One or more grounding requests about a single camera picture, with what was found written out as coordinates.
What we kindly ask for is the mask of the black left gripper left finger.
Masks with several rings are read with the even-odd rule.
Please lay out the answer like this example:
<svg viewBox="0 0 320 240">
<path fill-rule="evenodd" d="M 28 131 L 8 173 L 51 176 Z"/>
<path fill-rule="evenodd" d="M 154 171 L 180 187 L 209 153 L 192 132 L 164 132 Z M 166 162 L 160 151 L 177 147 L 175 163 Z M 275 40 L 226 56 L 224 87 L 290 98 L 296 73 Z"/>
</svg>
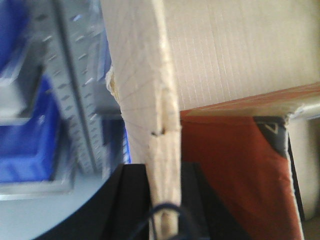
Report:
<svg viewBox="0 0 320 240">
<path fill-rule="evenodd" d="M 137 234 L 151 206 L 146 167 L 120 164 L 102 187 L 77 211 L 39 240 L 147 240 L 149 227 Z"/>
</svg>

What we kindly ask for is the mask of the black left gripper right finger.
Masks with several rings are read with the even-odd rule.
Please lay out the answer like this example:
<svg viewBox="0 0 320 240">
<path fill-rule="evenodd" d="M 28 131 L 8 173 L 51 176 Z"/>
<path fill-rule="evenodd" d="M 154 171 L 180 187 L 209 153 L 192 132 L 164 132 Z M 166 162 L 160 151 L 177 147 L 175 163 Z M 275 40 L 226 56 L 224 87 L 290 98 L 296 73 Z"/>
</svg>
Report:
<svg viewBox="0 0 320 240">
<path fill-rule="evenodd" d="M 181 184 L 181 205 L 191 216 L 199 240 L 248 238 L 248 233 L 210 186 L 198 163 L 182 163 Z"/>
</svg>

